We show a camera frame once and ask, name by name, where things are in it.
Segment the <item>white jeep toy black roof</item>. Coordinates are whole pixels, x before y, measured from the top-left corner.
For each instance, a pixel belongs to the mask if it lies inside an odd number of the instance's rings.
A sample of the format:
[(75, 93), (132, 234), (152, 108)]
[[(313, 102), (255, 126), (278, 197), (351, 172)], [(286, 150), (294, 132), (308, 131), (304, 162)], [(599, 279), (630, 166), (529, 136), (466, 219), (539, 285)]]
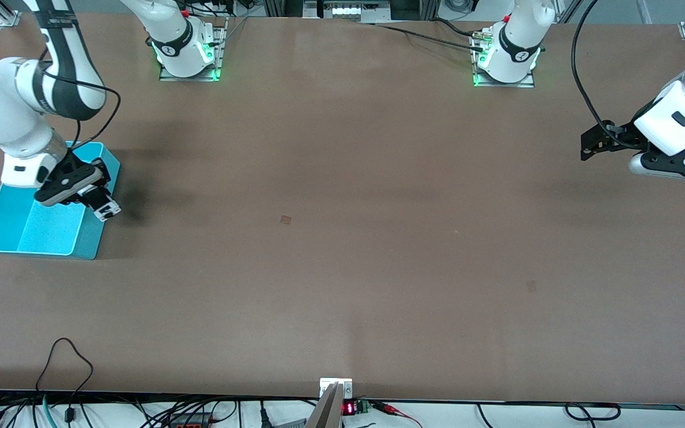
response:
[(101, 222), (105, 222), (121, 212), (119, 204), (112, 198), (111, 192), (106, 187), (93, 187), (85, 193), (84, 198), (92, 208), (93, 214)]

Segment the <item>teal plastic bin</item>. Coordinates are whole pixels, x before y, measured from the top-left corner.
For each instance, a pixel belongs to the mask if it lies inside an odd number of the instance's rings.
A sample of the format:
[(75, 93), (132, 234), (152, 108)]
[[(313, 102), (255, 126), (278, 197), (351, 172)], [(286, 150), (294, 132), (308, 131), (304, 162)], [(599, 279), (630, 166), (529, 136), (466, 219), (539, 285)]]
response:
[(0, 254), (95, 259), (106, 220), (81, 203), (43, 206), (35, 193), (0, 185)]

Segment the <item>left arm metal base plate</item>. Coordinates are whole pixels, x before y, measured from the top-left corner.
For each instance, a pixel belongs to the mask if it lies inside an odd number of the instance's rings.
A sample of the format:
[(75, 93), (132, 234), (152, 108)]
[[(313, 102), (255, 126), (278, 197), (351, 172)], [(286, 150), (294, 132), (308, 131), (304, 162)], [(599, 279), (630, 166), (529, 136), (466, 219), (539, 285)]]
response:
[(535, 76), (533, 76), (533, 69), (535, 68), (535, 61), (531, 65), (531, 69), (527, 75), (517, 82), (502, 82), (492, 78), (489, 73), (481, 67), (489, 62), (492, 55), (492, 35), (489, 32), (490, 27), (484, 28), (481, 32), (472, 32), (468, 36), (470, 46), (479, 47), (479, 52), (472, 53), (472, 74), (474, 87), (514, 87), (515, 89), (534, 89)]

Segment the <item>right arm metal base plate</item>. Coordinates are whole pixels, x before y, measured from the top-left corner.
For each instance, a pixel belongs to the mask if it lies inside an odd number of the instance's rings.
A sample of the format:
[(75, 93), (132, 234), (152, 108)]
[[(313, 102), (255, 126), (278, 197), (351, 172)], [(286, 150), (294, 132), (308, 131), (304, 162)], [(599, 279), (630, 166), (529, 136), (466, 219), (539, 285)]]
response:
[(180, 51), (179, 57), (165, 57), (157, 52), (160, 63), (160, 81), (218, 81), (225, 54), (227, 31), (230, 17), (224, 19), (223, 25), (215, 26), (205, 21), (196, 21), (188, 17), (193, 25), (193, 38)]

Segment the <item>aluminium frame rack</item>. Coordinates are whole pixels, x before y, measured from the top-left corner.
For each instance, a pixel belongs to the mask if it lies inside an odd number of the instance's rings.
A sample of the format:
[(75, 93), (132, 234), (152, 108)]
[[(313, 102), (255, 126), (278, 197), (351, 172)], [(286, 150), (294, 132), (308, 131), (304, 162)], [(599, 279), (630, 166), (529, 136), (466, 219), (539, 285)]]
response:
[(268, 17), (339, 19), (361, 23), (429, 21), (442, 0), (255, 0)]

